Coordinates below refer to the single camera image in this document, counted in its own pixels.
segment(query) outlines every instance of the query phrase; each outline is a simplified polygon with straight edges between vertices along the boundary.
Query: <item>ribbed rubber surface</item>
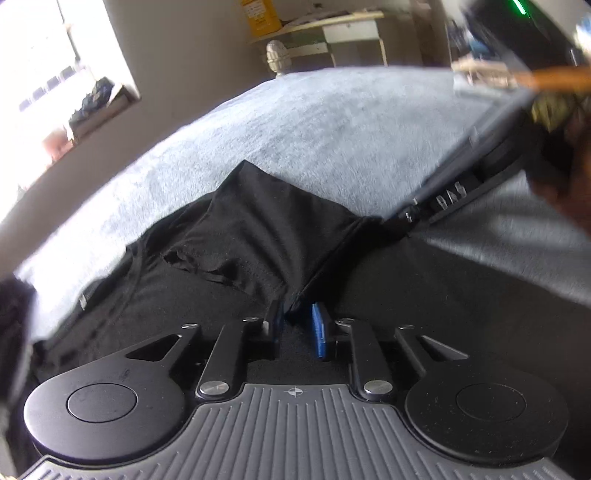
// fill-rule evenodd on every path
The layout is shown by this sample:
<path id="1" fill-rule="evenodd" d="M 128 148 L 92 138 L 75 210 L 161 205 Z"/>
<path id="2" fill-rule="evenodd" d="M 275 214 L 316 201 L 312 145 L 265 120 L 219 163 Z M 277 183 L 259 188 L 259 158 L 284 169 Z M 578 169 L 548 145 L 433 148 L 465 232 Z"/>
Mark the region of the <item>ribbed rubber surface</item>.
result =
<path id="1" fill-rule="evenodd" d="M 126 466 L 76 469 L 45 459 L 26 480 L 396 479 L 569 480 L 549 460 L 478 468 L 424 447 L 390 406 L 345 385 L 246 385 L 234 400 L 200 406 L 167 447 Z"/>

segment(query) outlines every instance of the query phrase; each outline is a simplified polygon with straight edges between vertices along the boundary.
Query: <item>blue clip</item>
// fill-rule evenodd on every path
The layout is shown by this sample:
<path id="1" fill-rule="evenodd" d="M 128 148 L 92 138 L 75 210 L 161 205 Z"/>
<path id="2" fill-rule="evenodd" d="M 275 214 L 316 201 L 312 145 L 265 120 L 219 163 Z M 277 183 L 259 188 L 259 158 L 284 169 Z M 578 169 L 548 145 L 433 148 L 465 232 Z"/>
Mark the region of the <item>blue clip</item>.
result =
<path id="1" fill-rule="evenodd" d="M 324 328 L 324 318 L 320 305 L 312 305 L 312 326 L 314 327 L 314 342 L 316 344 L 316 356 L 322 360 L 326 358 L 326 330 Z"/>

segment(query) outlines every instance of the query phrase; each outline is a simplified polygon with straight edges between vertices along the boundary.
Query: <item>black cloth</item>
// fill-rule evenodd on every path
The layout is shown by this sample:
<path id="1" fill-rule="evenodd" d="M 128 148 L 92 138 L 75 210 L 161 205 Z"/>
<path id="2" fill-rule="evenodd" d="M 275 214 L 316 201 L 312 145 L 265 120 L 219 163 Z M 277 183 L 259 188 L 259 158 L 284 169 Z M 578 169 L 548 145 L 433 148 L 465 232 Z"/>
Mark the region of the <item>black cloth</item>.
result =
<path id="1" fill-rule="evenodd" d="M 372 223 L 243 161 L 213 195 L 127 248 L 40 345 L 37 371 L 45 379 L 183 323 L 215 340 L 224 323 L 263 315 L 279 297 L 295 309 L 348 238 Z"/>
<path id="2" fill-rule="evenodd" d="M 24 399 L 32 391 L 34 380 L 27 381 L 28 352 L 25 350 L 28 315 L 35 289 L 10 276 L 0 281 L 0 411 L 8 413 L 8 424 L 0 424 L 15 467 L 23 470 L 37 459 L 22 425 Z"/>
<path id="3" fill-rule="evenodd" d="M 15 374 L 26 343 L 28 312 L 35 289 L 14 276 L 0 281 L 0 402 L 15 400 Z"/>
<path id="4" fill-rule="evenodd" d="M 323 300 L 336 316 L 371 322 L 380 339 L 414 324 L 552 383 L 571 412 L 558 462 L 588 478 L 588 309 L 420 240 L 399 240 L 375 219 L 242 163 L 213 195 L 128 247 L 113 274 L 38 345 L 35 372 L 44 380 L 187 322 L 213 341 L 224 323 L 262 315 L 279 295 L 289 314 L 280 357 L 251 362 L 247 381 L 346 382 L 346 365 L 314 358 L 309 307 Z"/>

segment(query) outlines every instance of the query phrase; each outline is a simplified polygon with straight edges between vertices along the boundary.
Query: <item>bright window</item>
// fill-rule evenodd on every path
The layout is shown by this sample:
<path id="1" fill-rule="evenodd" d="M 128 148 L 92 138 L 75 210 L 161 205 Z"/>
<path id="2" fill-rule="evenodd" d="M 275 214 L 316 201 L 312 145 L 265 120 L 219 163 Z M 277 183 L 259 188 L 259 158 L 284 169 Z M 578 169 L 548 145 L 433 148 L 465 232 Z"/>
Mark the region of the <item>bright window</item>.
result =
<path id="1" fill-rule="evenodd" d="M 57 0 L 0 3 L 0 220 L 51 164 L 41 141 L 67 125 L 94 78 Z"/>

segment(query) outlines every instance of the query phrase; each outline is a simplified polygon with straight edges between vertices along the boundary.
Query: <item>black mount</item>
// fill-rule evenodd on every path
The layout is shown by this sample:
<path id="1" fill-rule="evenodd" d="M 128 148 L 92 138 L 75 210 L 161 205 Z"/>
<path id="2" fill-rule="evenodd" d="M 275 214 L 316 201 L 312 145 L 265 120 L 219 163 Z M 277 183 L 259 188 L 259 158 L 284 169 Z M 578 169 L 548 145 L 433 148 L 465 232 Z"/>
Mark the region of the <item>black mount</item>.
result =
<path id="1" fill-rule="evenodd" d="M 322 304 L 313 306 L 312 321 L 318 357 L 349 364 L 357 401 L 392 404 L 430 448 L 495 466 L 556 451 L 568 411 L 546 382 L 410 325 L 378 342 L 369 323 L 333 320 Z M 40 452 L 63 461 L 136 460 L 179 433 L 199 404 L 235 399 L 249 361 L 278 357 L 281 325 L 278 301 L 264 318 L 225 324 L 213 348 L 199 325 L 182 325 L 43 383 L 27 400 L 25 423 Z M 188 368 L 184 375 L 180 367 Z"/>
<path id="2" fill-rule="evenodd" d="M 185 389 L 172 378 L 179 360 L 207 358 L 195 323 L 51 378 L 27 399 L 27 428 L 41 453 L 69 462 L 118 463 L 152 452 L 198 403 L 235 396 L 249 359 L 275 358 L 281 315 L 274 301 L 264 319 L 225 324 L 199 381 Z"/>
<path id="3" fill-rule="evenodd" d="M 378 342 L 361 320 L 333 320 L 322 304 L 313 306 L 317 353 L 323 360 L 350 355 L 350 388 L 369 401 L 404 408 L 417 434 L 454 458 L 507 465 L 552 456 L 568 425 L 560 394 L 545 381 L 499 361 L 476 359 L 423 335 L 412 325 Z M 418 381 L 406 398 L 392 381 L 384 351 L 401 350 Z M 402 362 L 396 368 L 403 368 Z M 370 392 L 372 385 L 391 385 Z"/>

